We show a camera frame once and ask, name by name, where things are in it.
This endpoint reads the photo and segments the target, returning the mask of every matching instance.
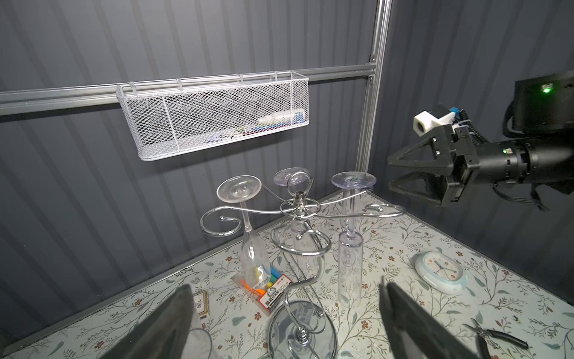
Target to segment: orange marker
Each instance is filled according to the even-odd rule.
[[[245,282],[245,279],[241,279],[240,282],[241,282],[241,284],[243,284],[245,286],[245,288],[249,289],[249,291],[251,291],[251,293],[256,294],[259,297],[263,296],[263,294],[266,293],[266,291],[264,291],[263,289],[251,289],[251,288],[249,288],[249,286]]]

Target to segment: clock hand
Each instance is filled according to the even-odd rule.
[[[435,261],[435,263],[439,266],[440,269],[446,269],[446,270],[448,270],[448,271],[451,271],[451,272],[453,272],[453,273],[456,273],[456,271],[453,271],[453,270],[450,269],[450,268],[445,268],[445,267],[443,267],[443,266],[440,265],[440,263],[437,262],[437,261]]]

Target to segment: vertical metal post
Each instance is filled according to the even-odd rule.
[[[377,3],[377,19],[375,20],[373,45],[371,47],[371,58],[369,60],[371,64],[375,64],[375,75],[371,75],[367,78],[363,118],[359,134],[359,149],[357,151],[356,170],[361,172],[367,172],[369,170],[369,156],[371,154],[371,143],[373,141],[373,130],[375,116],[377,114],[377,101],[379,98],[379,88],[381,86],[383,59],[385,58],[385,45],[390,26],[392,2],[393,0],[379,0]]]

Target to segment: clock face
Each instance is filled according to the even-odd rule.
[[[442,253],[429,252],[423,261],[430,272],[433,272],[444,280],[456,281],[463,275],[463,268]]]

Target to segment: black cable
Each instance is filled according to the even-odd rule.
[[[459,119],[455,120],[453,123],[462,123],[464,122],[463,126],[468,127],[468,131],[470,132],[472,143],[475,145],[485,144],[488,143],[486,138],[474,128],[471,124],[470,118],[465,110],[459,111]]]
[[[523,133],[511,131],[508,128],[510,119],[514,117],[514,100],[510,102],[506,111],[504,112],[504,120],[502,121],[502,134],[508,138],[522,138],[525,137]]]
[[[530,198],[524,198],[524,197],[512,197],[509,196],[507,194],[504,194],[502,192],[500,192],[500,190],[497,189],[498,187],[498,183],[494,183],[492,185],[492,190],[502,199],[508,200],[510,202],[517,202],[517,203],[525,203],[525,204],[533,204],[535,206],[538,207],[539,210],[541,211],[548,211],[549,209],[544,206],[544,204],[542,204],[542,200],[540,199],[540,196],[538,194],[538,192],[536,191],[536,187],[540,186],[540,183],[533,183],[532,187],[530,189]]]

